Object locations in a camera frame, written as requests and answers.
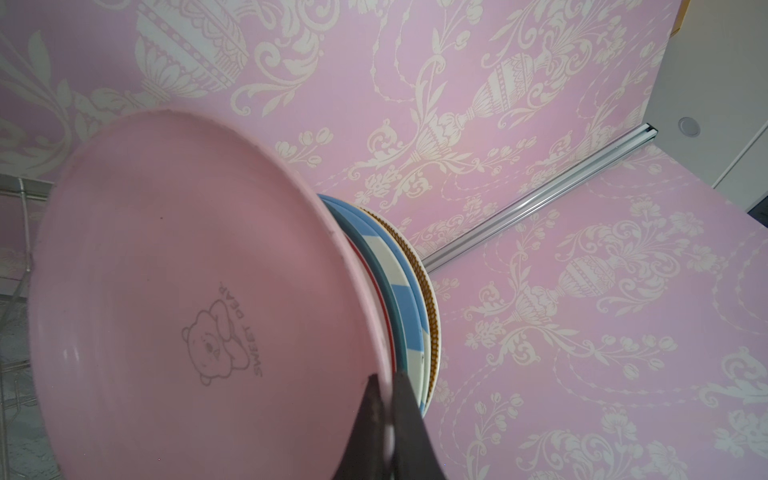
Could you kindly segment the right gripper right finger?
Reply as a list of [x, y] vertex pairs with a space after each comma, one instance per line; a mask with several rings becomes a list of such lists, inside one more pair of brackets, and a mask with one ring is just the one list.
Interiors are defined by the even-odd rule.
[[398, 371], [393, 377], [392, 415], [392, 479], [446, 480], [406, 372]]

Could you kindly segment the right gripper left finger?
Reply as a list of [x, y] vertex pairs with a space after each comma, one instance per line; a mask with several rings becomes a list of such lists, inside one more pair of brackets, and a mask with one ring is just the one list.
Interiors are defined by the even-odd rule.
[[333, 480], [379, 480], [385, 477], [385, 405], [377, 375], [371, 375], [344, 454]]

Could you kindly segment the blue striped plate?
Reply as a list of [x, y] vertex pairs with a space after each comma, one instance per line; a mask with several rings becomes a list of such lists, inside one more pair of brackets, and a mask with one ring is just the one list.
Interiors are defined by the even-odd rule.
[[424, 414], [429, 380], [428, 324], [424, 299], [418, 291], [413, 269], [403, 249], [381, 221], [336, 198], [322, 195], [320, 199], [341, 222], [342, 229], [377, 282], [391, 330], [396, 369], [408, 374], [420, 412]]

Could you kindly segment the pink bear plate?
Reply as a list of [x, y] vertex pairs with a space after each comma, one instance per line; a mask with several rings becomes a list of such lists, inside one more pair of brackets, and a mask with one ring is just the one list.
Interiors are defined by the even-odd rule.
[[33, 378], [67, 479], [329, 479], [376, 300], [321, 199], [188, 113], [115, 121], [68, 160], [29, 292]]

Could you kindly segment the steel two-tier dish rack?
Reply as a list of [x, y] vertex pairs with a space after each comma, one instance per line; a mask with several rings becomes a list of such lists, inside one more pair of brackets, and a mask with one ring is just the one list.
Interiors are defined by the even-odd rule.
[[59, 479], [33, 385], [27, 297], [32, 267], [30, 209], [47, 200], [52, 184], [1, 176], [1, 240], [21, 245], [19, 268], [1, 274], [1, 477]]

